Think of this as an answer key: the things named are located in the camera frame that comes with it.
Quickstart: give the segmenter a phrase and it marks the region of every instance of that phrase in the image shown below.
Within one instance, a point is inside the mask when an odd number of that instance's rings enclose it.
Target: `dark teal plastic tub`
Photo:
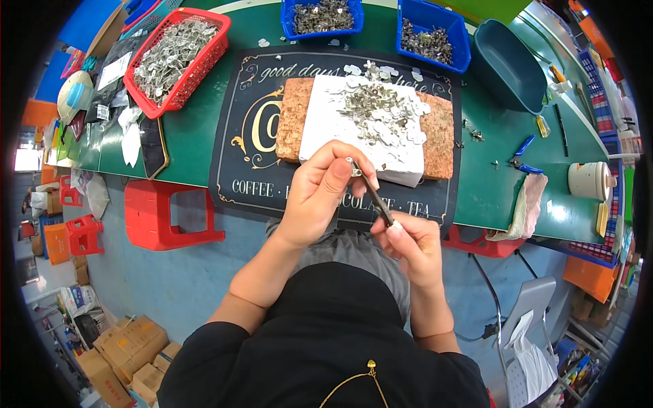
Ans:
[[[476,29],[471,70],[504,108],[542,113],[547,78],[535,57],[503,23],[485,20]]]

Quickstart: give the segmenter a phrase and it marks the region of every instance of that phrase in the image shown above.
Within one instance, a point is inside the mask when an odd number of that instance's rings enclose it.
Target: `black shirt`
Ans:
[[[389,407],[490,406],[472,359],[418,347],[384,282],[338,262],[290,278],[253,336],[227,322],[197,329],[163,378],[159,404],[318,408],[342,381],[369,372],[369,359]],[[365,375],[341,386],[329,407],[383,400]]]

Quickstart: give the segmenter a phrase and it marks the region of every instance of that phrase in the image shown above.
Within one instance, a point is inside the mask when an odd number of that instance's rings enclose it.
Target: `white tag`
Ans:
[[[129,66],[129,58],[131,58],[131,51],[120,57],[117,61],[112,62],[102,69],[102,75],[97,84],[97,90],[104,88],[108,84],[117,80],[125,74]]]
[[[109,107],[106,105],[97,105],[97,118],[109,120]]]

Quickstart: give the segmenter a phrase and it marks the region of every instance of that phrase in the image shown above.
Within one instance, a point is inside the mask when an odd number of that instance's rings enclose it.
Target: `pliers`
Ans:
[[[519,149],[515,152],[515,155],[508,161],[508,163],[510,163],[510,165],[516,169],[523,171],[524,173],[542,174],[544,172],[539,168],[531,167],[529,165],[522,165],[519,163],[519,158],[524,154],[526,148],[533,142],[533,140],[535,140],[535,135],[531,134],[526,138],[522,145],[519,146]]]

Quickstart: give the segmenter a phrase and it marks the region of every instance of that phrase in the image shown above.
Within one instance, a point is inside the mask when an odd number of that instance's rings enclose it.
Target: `red plastic stool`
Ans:
[[[446,248],[459,249],[461,251],[470,252],[475,255],[482,255],[488,258],[505,258],[512,255],[517,248],[522,246],[526,240],[520,238],[518,240],[503,240],[503,241],[486,241],[485,234],[487,231],[483,228],[483,235],[470,243],[463,242],[458,233],[458,227],[452,224],[449,228],[449,239],[442,240],[442,245]]]
[[[96,221],[91,214],[66,222],[68,249],[71,255],[90,255],[104,253],[97,246],[97,233],[104,230],[102,221]]]
[[[179,226],[170,225],[170,198],[174,193],[195,190],[206,193],[206,230],[182,234]],[[225,240],[224,231],[214,230],[213,200],[208,189],[163,181],[135,180],[127,183],[125,226],[133,245],[152,251]]]
[[[82,195],[77,189],[71,187],[71,177],[63,176],[59,179],[59,201],[64,206],[81,207],[84,205],[82,202]]]

